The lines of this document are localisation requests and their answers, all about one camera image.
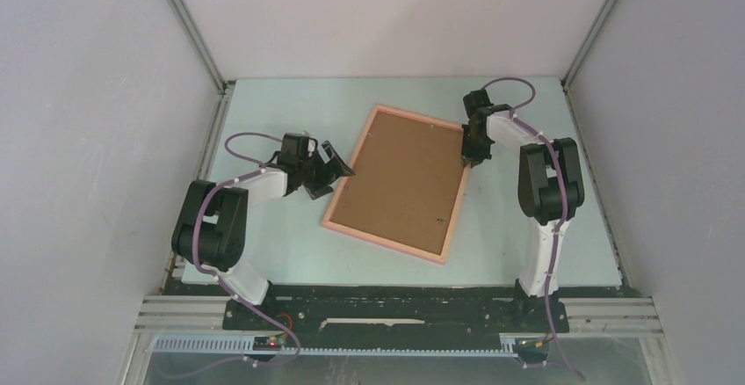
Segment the wall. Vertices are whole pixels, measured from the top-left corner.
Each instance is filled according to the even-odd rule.
[[[575,106],[685,380],[742,383],[745,0],[621,0]]]
[[[165,0],[0,0],[1,383],[113,383],[216,92]]]
[[[227,79],[563,76],[603,0],[185,0]]]

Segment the metal frame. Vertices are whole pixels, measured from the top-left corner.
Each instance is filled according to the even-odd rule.
[[[226,84],[217,69],[207,46],[199,34],[191,15],[183,0],[169,0],[177,18],[181,22],[187,36],[197,49],[200,59],[210,73],[215,86],[221,93],[221,99],[216,106],[212,123],[209,128],[205,147],[199,159],[199,166],[195,178],[206,178],[214,160],[222,126],[227,115],[227,109],[233,94],[234,85]],[[598,35],[602,32],[609,16],[618,0],[605,0],[597,14],[584,42],[568,68],[562,81],[567,95],[567,103],[571,112],[575,129],[582,141],[582,130],[578,125],[573,108],[571,86],[577,73],[592,49]],[[588,162],[593,187],[597,183],[594,178],[592,164],[586,149],[582,148]],[[605,205],[601,200],[601,193],[597,193],[601,211],[605,219],[608,235],[617,253],[618,266],[625,284],[633,284],[628,272],[624,269],[627,259],[613,240],[610,222],[606,216]],[[170,261],[167,270],[168,278],[179,278],[183,273],[183,259]],[[256,353],[247,351],[255,336],[265,336],[276,331],[224,331],[222,329],[225,306],[228,298],[224,296],[167,296],[152,295],[145,298],[141,312],[134,327],[133,336],[127,349],[127,357],[121,368],[119,384],[140,385],[144,383],[148,370],[148,363],[153,352],[210,352],[210,353]],[[680,383],[676,374],[675,363],[665,340],[662,325],[657,316],[654,302],[651,298],[564,298],[561,302],[566,306],[569,322],[569,332],[560,334],[568,338],[637,338],[647,363],[653,385],[674,385]],[[438,352],[437,355],[468,356],[468,357],[504,357],[514,356],[511,343],[518,338],[535,338],[537,334],[502,334],[503,349],[493,352],[453,351]],[[307,349],[307,354],[338,355],[338,354],[368,354],[368,355],[401,355],[401,352],[359,352],[354,349]],[[409,352],[405,355],[430,355],[428,352]]]

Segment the square board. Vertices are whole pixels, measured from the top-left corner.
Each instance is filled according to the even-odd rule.
[[[376,105],[322,225],[439,264],[447,260],[469,168],[460,125]]]

